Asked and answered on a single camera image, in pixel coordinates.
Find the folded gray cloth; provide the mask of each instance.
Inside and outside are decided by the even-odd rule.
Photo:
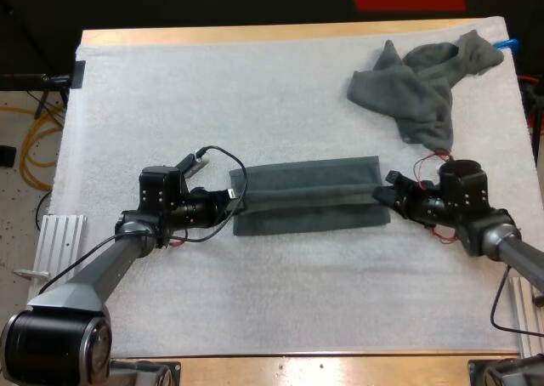
[[[389,222],[372,199],[382,185],[377,156],[249,167],[245,210],[235,216],[236,236],[353,229]],[[240,169],[230,172],[240,192]]]
[[[480,73],[503,59],[502,52],[476,31],[461,36],[457,44],[420,46],[402,60],[387,40],[374,69],[354,73],[348,99],[392,116],[405,142],[450,151],[451,88],[467,74]]]

